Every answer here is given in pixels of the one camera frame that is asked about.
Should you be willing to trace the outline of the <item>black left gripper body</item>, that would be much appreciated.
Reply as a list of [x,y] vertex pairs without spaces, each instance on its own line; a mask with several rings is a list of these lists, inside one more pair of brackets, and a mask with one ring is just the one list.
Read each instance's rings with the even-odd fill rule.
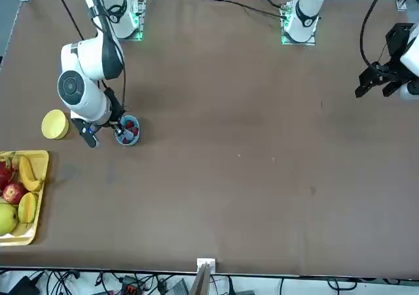
[[401,56],[407,48],[412,26],[413,23],[396,23],[386,34],[390,59],[382,65],[382,71],[393,75],[396,80],[413,79],[413,74],[401,63]]

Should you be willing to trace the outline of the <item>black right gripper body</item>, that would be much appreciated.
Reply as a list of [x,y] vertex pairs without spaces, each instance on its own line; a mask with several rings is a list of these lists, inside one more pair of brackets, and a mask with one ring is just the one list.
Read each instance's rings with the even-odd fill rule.
[[105,89],[104,94],[111,103],[111,115],[108,122],[119,122],[124,114],[124,107],[120,104],[114,91],[110,87]]

